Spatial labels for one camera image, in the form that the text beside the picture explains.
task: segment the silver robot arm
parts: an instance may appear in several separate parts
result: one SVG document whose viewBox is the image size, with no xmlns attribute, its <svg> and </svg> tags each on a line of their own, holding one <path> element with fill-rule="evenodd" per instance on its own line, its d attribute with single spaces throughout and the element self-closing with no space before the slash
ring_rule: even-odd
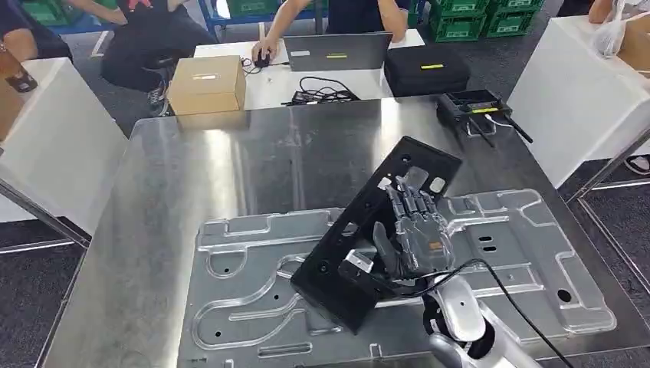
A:
<svg viewBox="0 0 650 368">
<path fill-rule="evenodd" d="M 454 276 L 424 300 L 428 309 L 436 308 L 431 314 L 434 332 L 429 337 L 429 345 L 445 367 L 540 368 L 521 349 L 503 322 L 477 301 L 462 276 Z"/>
<path fill-rule="evenodd" d="M 396 233 L 389 238 L 379 222 L 373 231 L 373 241 L 387 272 L 393 279 L 403 280 L 448 269 L 454 256 L 446 220 L 426 192 L 409 185 L 405 178 L 397 176 L 396 182 L 397 189 L 384 188 L 397 219 Z M 540 367 L 521 349 L 503 322 L 477 301 L 461 275 L 422 298 L 431 352 L 447 368 Z"/>
</svg>

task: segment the computer mouse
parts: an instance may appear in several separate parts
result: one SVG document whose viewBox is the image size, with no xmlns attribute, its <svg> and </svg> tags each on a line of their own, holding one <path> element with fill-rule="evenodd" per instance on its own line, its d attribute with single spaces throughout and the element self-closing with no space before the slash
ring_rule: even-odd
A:
<svg viewBox="0 0 650 368">
<path fill-rule="evenodd" d="M 262 50 L 258 53 L 258 59 L 253 63 L 255 67 L 263 68 L 267 67 L 271 63 L 271 55 L 266 54 L 265 58 L 262 58 Z"/>
</svg>

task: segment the white table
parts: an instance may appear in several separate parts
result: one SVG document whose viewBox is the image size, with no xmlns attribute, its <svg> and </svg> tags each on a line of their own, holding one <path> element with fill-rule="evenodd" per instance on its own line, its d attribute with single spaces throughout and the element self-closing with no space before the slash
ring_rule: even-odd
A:
<svg viewBox="0 0 650 368">
<path fill-rule="evenodd" d="M 391 44 L 389 48 L 404 48 L 424 44 L 420 34 L 415 29 L 409 29 L 402 41 Z M 238 42 L 234 44 L 198 46 L 194 57 L 209 58 L 212 56 L 239 55 L 250 59 L 251 49 L 254 45 L 255 42 Z M 277 56 L 271 63 L 277 64 L 286 61 L 289 61 L 289 58 L 284 43 L 281 41 Z M 341 81 L 362 100 L 392 97 L 383 69 L 293 72 L 287 65 L 275 65 L 266 67 L 258 74 L 250 74 L 246 77 L 245 109 L 256 110 L 282 106 L 282 103 L 291 101 L 294 92 L 299 89 L 298 82 L 302 77 L 306 76 L 325 77 Z M 304 83 L 304 86 L 310 89 L 318 89 L 327 85 L 332 85 L 338 90 L 341 89 L 341 86 L 319 80 L 307 80 Z"/>
<path fill-rule="evenodd" d="M 25 105 L 0 143 L 0 179 L 92 235 L 126 137 L 67 58 L 23 65 L 38 88 L 23 95 Z M 5 221 L 33 218 L 7 201 L 0 212 Z"/>
<path fill-rule="evenodd" d="M 617 57 L 600 57 L 590 46 L 596 28 L 586 16 L 551 19 L 507 102 L 556 188 L 584 161 L 615 157 L 650 126 L 650 80 Z"/>
</svg>

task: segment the bottle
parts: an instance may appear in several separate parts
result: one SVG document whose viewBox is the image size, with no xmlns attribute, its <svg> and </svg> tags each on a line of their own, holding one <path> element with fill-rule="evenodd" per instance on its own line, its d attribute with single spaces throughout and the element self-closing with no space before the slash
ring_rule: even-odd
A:
<svg viewBox="0 0 650 368">
<path fill-rule="evenodd" d="M 36 80 L 2 43 L 0 43 L 0 77 L 6 79 L 20 93 L 29 92 L 38 86 Z"/>
</svg>

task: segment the yellow label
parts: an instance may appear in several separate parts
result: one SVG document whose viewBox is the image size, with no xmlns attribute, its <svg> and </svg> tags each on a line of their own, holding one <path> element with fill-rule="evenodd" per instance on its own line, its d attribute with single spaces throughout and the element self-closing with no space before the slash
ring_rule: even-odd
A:
<svg viewBox="0 0 650 368">
<path fill-rule="evenodd" d="M 478 109 L 478 110 L 472 110 L 472 113 L 491 113 L 492 111 L 499 111 L 496 107 L 489 107 L 487 109 Z"/>
<path fill-rule="evenodd" d="M 445 66 L 443 64 L 422 65 L 420 69 L 426 71 L 428 69 L 439 69 L 441 67 L 445 67 Z"/>
</svg>

